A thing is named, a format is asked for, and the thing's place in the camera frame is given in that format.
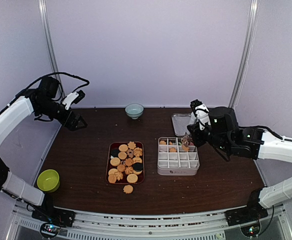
wooden table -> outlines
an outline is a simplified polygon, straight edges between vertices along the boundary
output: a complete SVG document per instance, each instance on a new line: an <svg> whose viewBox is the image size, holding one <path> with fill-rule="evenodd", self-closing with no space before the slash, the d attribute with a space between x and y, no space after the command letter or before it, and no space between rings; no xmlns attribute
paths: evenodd
<svg viewBox="0 0 292 240"><path fill-rule="evenodd" d="M158 138L174 137L171 115L189 113L188 108L146 108L138 120L122 108L75 112L88 127L75 132L61 128L41 169L59 172L60 187L52 193L57 207L130 215L196 213L243 206L252 190L264 186L253 160L225 162L208 144L198 149L197 175L157 173ZM134 185L132 194L105 178L110 144L125 141L144 144L145 181Z"/></svg>

green bowl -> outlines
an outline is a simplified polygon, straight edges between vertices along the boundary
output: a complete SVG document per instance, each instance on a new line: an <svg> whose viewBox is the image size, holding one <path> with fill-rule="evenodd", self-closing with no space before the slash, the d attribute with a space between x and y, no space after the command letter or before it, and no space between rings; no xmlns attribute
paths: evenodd
<svg viewBox="0 0 292 240"><path fill-rule="evenodd" d="M37 178L37 186L46 193L55 192L60 186L60 176L53 169L43 171Z"/></svg>

tray of cookies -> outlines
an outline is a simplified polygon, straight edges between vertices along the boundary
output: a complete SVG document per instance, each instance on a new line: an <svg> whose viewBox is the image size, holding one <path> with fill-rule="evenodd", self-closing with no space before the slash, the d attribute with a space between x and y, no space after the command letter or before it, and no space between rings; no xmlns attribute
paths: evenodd
<svg viewBox="0 0 292 240"><path fill-rule="evenodd" d="M114 142L109 146L106 181L140 184L145 179L144 146L141 142Z"/></svg>
<svg viewBox="0 0 292 240"><path fill-rule="evenodd" d="M158 139L157 172L160 175L195 175L200 167L197 147L182 145L180 137Z"/></svg>

silver tray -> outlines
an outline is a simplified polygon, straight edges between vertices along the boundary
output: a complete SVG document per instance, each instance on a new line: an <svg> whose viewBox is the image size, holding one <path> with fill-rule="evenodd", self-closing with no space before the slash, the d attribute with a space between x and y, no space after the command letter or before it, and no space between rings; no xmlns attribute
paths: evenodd
<svg viewBox="0 0 292 240"><path fill-rule="evenodd" d="M172 125L177 137L182 137L185 135L190 119L190 113L174 113L171 115Z"/></svg>

white compartment box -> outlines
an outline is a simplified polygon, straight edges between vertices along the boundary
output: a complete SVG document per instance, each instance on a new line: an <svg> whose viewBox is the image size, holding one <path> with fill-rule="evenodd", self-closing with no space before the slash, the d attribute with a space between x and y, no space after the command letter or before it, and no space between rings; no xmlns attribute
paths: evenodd
<svg viewBox="0 0 292 240"><path fill-rule="evenodd" d="M181 137L160 137L158 139L157 172L166 176L192 176L200 168L200 159L197 148L189 146L185 152L181 146Z"/></svg>

